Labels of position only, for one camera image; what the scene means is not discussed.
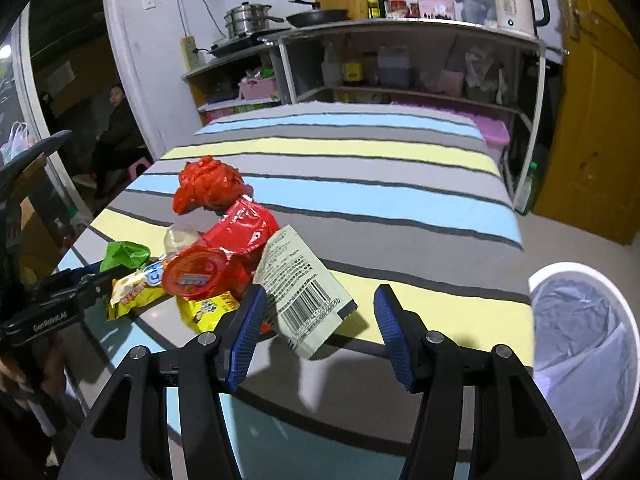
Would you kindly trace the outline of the person's left hand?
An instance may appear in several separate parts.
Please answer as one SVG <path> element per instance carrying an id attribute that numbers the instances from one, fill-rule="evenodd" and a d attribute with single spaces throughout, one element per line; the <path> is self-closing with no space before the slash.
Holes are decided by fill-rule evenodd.
<path id="1" fill-rule="evenodd" d="M 63 339 L 60 333 L 47 338 L 44 351 L 38 356 L 27 353 L 26 358 L 7 351 L 1 355 L 1 391 L 23 410 L 29 411 L 24 385 L 33 386 L 40 380 L 40 388 L 53 399 L 66 389 Z"/>

